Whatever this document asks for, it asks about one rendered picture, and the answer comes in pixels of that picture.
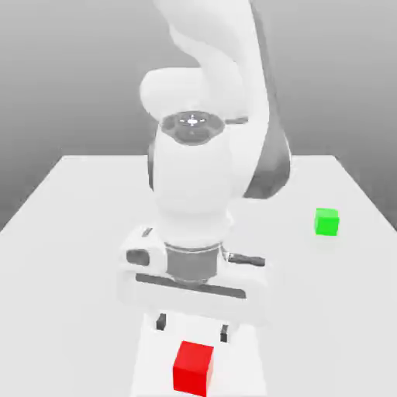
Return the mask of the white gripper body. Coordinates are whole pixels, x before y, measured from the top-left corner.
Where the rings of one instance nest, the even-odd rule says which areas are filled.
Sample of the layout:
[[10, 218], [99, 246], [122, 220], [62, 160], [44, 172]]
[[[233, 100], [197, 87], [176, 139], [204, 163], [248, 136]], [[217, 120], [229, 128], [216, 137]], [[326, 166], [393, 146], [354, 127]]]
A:
[[255, 326], [267, 322], [268, 283], [264, 268], [230, 265], [204, 285], [183, 285], [165, 274], [131, 265], [120, 267], [118, 276], [123, 299], [141, 309]]

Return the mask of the small red cube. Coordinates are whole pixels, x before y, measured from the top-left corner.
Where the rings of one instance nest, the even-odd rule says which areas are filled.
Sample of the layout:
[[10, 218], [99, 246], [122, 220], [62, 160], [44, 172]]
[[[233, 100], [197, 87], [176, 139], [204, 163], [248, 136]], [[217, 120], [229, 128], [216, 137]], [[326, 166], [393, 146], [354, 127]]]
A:
[[173, 389], [207, 397], [212, 378], [214, 347], [183, 340], [174, 360]]

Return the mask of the small green cube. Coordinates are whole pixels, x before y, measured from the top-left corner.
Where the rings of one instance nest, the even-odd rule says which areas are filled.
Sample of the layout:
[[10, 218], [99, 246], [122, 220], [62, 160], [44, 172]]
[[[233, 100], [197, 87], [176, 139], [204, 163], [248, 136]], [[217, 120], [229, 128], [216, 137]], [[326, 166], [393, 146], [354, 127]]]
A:
[[317, 208], [314, 220], [316, 235], [336, 236], [339, 229], [339, 212], [336, 209]]

